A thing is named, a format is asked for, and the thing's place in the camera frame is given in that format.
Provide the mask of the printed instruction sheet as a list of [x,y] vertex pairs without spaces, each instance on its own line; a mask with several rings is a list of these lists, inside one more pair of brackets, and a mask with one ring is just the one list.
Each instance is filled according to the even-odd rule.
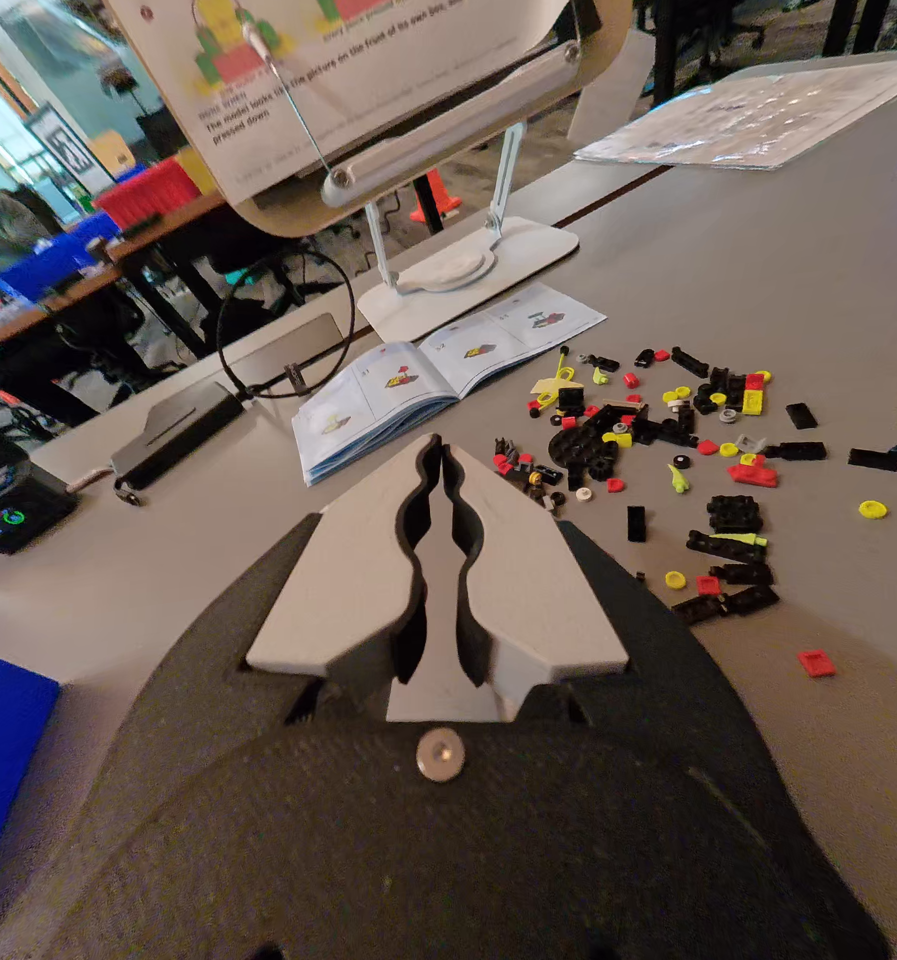
[[512,66],[567,2],[118,1],[231,205]]

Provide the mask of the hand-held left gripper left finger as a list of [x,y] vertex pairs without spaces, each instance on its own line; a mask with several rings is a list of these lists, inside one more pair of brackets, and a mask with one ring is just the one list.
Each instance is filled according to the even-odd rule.
[[442,449],[439,435],[422,435],[322,510],[250,646],[250,667],[339,687],[412,678],[428,631],[416,546],[431,527]]

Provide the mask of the open instruction booklet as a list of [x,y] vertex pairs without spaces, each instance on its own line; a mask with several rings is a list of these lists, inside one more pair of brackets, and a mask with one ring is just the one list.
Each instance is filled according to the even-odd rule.
[[564,346],[604,313],[543,283],[460,318],[419,343],[365,352],[292,419],[302,478],[313,487],[479,386]]

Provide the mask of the orange cone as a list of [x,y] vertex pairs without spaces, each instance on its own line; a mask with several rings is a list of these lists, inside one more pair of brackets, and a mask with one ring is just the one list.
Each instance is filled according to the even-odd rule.
[[[463,199],[454,196],[449,191],[437,168],[431,168],[426,173],[425,178],[428,182],[435,209],[438,211],[440,217],[446,219],[455,216],[457,210],[463,206]],[[426,213],[423,209],[419,188],[415,182],[413,182],[413,190],[416,197],[416,207],[410,213],[409,218],[412,222],[425,225],[427,223]]]

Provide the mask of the clear plastic sheet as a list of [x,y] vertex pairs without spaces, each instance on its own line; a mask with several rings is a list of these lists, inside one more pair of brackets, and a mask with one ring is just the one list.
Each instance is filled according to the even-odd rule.
[[574,153],[578,162],[773,171],[897,99],[897,59],[726,78]]

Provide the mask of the black white marker sign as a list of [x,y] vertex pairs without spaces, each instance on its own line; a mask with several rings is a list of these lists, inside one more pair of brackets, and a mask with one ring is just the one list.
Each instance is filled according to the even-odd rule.
[[40,107],[24,119],[23,126],[90,195],[95,196],[116,185],[116,179],[94,150],[55,106],[46,104]]

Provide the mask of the pile of lego pieces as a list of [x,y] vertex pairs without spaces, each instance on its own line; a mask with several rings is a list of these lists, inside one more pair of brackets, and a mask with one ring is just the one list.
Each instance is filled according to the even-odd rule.
[[[819,586],[829,574],[839,612],[852,626],[872,627],[871,635],[884,639],[897,626],[897,556],[888,557],[879,546],[850,531],[843,543],[835,520],[845,517],[853,486],[835,485],[826,476],[823,486],[792,486],[780,482],[779,468],[788,464],[825,463],[830,458],[819,438],[751,437],[715,442],[698,434],[699,417],[711,417],[744,431],[765,414],[766,388],[771,373],[736,373],[710,366],[679,346],[671,351],[644,350],[634,366],[647,370],[653,363],[671,362],[698,378],[661,398],[667,415],[654,419],[639,393],[641,378],[634,371],[623,377],[630,394],[621,400],[587,404],[581,382],[565,366],[569,348],[561,347],[560,366],[553,381],[536,387],[528,403],[532,418],[551,410],[556,432],[547,457],[552,465],[519,456],[505,439],[495,442],[494,463],[503,476],[524,486],[546,506],[565,501],[562,493],[543,497],[546,486],[567,476],[568,488],[585,500],[593,486],[608,492],[626,490],[618,474],[620,452],[662,443],[673,447],[667,464],[671,487],[678,496],[699,487],[708,496],[706,529],[685,535],[685,550],[705,558],[709,568],[694,579],[694,596],[671,607],[671,613],[694,627],[716,618],[748,617],[780,602],[777,568],[783,576],[806,588]],[[897,548],[897,534],[889,546]]]

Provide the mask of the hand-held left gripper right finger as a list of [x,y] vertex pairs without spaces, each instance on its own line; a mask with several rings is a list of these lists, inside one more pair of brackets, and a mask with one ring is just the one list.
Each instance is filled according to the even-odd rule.
[[557,522],[455,443],[445,445],[451,535],[464,556],[459,663],[505,722],[539,687],[621,675],[630,657]]

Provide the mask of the red plastic bin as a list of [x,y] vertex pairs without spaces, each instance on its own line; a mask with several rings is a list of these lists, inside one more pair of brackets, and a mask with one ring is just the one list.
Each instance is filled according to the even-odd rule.
[[195,181],[173,156],[119,182],[93,200],[121,232],[178,210],[202,195]]

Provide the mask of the black power station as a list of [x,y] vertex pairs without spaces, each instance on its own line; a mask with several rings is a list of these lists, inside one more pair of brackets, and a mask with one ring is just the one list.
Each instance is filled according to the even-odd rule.
[[0,555],[20,553],[69,517],[79,496],[0,435]]

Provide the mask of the white book stand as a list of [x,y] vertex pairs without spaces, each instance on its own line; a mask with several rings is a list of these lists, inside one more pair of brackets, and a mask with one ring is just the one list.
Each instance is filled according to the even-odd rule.
[[[292,239],[363,209],[382,282],[358,308],[384,342],[419,339],[574,253],[578,238],[562,228],[521,217],[505,222],[527,119],[603,74],[629,30],[631,2],[566,3],[549,37],[514,64],[232,206],[265,233]],[[503,149],[484,224],[407,270],[391,270],[378,199],[499,132]]]

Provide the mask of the background wooden desk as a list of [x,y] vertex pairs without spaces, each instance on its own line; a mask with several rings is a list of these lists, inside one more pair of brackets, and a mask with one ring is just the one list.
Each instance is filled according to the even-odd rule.
[[47,300],[9,317],[0,317],[0,343],[43,322],[59,322],[65,313],[77,305],[124,281],[130,283],[162,326],[176,336],[191,354],[198,359],[209,356],[213,350],[161,295],[155,285],[145,278],[143,264],[151,258],[152,251],[168,237],[199,223],[215,210],[226,209],[227,206],[226,198],[215,191],[170,211],[153,225],[139,230],[129,240],[115,243],[109,249],[110,262],[94,276],[83,278],[62,294],[49,296]]

